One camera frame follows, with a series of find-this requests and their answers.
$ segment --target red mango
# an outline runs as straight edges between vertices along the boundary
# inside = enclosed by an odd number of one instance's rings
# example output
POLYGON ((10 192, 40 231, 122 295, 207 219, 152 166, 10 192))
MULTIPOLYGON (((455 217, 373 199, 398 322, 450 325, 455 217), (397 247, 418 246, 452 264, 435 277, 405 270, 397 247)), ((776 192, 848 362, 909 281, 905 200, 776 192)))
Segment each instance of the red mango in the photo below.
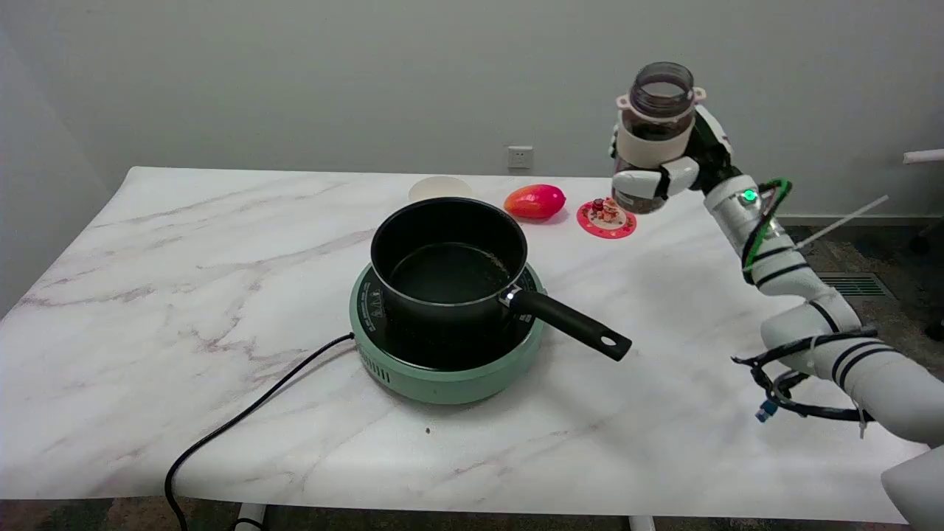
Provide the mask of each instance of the red mango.
POLYGON ((505 199, 505 210, 515 217, 547 219, 564 207, 564 192, 550 184, 532 184, 518 188, 505 199))

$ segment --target mint green induction cooker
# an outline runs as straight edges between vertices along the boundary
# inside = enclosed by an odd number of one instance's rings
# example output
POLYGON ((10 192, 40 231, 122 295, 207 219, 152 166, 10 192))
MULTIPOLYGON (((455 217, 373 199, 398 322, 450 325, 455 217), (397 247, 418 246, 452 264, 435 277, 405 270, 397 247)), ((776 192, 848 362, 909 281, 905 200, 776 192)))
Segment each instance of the mint green induction cooker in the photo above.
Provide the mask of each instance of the mint green induction cooker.
MULTIPOLYGON (((518 282, 546 293, 527 265, 518 282)), ((351 292, 354 340, 367 372, 382 385, 424 403, 470 403, 498 393, 531 366, 541 344, 543 321, 513 316, 500 331, 482 331, 480 344, 437 337, 415 325, 395 326, 368 265, 351 292)))

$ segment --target floor vent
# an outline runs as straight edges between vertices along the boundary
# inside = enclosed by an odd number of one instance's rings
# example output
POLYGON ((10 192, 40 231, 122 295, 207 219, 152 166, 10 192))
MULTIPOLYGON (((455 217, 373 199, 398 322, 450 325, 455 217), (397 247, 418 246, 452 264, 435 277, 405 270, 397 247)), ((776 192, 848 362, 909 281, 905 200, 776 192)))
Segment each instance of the floor vent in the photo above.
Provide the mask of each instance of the floor vent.
POLYGON ((827 284, 834 287, 843 297, 890 298, 895 296, 879 280, 875 273, 818 273, 827 284))

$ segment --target white wall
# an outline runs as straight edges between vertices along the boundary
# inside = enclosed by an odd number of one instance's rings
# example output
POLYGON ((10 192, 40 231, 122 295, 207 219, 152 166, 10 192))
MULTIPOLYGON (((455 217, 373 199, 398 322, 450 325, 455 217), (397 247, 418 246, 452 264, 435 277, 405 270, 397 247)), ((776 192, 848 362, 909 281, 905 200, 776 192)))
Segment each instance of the white wall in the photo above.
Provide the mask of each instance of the white wall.
POLYGON ((114 187, 132 164, 603 176, 613 99, 688 65, 790 213, 941 212, 939 0, 0 0, 114 187))
POLYGON ((0 317, 108 200, 0 30, 0 317))

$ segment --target blue connector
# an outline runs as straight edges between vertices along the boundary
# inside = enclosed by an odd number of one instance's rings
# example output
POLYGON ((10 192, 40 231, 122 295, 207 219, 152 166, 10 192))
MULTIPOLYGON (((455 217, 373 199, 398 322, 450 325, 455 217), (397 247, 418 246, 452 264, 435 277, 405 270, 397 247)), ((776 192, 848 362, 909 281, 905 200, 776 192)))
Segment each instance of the blue connector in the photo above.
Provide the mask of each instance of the blue connector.
POLYGON ((774 413, 777 413, 777 404, 769 400, 765 400, 761 404, 761 408, 757 410, 757 413, 754 413, 754 418, 760 422, 767 422, 767 419, 773 417, 774 413))

